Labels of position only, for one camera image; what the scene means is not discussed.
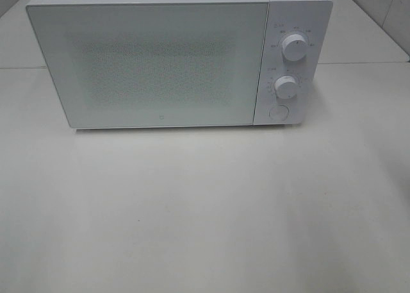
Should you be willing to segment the round white door button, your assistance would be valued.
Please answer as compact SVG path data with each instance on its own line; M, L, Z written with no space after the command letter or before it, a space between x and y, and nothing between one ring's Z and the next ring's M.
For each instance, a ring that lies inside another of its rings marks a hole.
M277 105L275 107L272 107L269 111L269 117L273 121L285 121L288 118L289 115L289 108L285 105Z

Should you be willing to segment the white timer knob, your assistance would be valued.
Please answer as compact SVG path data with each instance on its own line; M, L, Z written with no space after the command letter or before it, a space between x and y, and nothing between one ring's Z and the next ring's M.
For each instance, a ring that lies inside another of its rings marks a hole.
M275 94L279 99L291 99L297 95L298 82L293 76L282 76L274 83Z

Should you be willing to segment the white power knob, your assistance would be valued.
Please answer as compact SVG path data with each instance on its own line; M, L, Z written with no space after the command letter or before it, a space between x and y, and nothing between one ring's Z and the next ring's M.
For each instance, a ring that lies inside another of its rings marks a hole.
M307 41L307 37L300 32L293 32L286 35L281 41L281 49L284 58L291 62L303 59L307 53Z

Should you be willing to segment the white microwave door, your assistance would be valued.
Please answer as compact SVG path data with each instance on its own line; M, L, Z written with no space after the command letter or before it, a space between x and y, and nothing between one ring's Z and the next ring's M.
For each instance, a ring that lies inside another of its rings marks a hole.
M250 125L266 3L30 5L74 129Z

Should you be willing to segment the white microwave oven body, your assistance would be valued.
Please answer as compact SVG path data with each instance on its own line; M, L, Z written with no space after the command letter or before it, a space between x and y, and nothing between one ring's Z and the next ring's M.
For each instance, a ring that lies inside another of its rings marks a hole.
M156 4L227 4L266 3L265 37L261 55L260 74L256 94L253 122L250 125L298 124L304 120L307 98L318 64L320 51L332 12L332 0L30 0L26 5L156 5ZM307 37L306 56L296 62L284 58L281 49L283 38L293 32ZM275 81L282 76L293 76L298 82L297 95L279 99L274 90ZM289 108L285 121L273 121L269 111L277 105ZM180 128L212 126L177 126L146 128Z

